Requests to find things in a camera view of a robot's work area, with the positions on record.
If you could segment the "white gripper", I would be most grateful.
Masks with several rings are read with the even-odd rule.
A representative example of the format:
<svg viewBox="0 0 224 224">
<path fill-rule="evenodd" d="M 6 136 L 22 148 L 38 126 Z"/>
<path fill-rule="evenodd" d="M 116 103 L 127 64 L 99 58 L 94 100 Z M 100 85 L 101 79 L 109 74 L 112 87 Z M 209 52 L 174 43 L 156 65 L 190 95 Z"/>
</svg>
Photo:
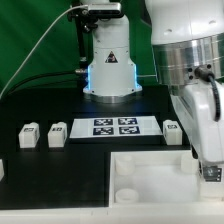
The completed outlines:
<svg viewBox="0 0 224 224">
<path fill-rule="evenodd" d="M 203 164 L 224 163 L 224 86 L 217 83 L 221 117 L 215 121 L 215 100 L 210 83 L 199 80 L 171 94 L 177 117 Z"/>
</svg>

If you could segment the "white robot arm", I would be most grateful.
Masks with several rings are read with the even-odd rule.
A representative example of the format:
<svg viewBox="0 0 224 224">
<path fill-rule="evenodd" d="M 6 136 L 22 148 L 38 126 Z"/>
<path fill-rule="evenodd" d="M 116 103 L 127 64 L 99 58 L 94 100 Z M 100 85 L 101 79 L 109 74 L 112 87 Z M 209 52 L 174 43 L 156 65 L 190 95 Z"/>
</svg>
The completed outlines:
<svg viewBox="0 0 224 224">
<path fill-rule="evenodd" d="M 159 81 L 201 163 L 224 163 L 224 0 L 143 0 Z M 128 19 L 110 0 L 81 0 L 93 20 L 85 96 L 119 101 L 142 90 L 130 60 Z"/>
</svg>

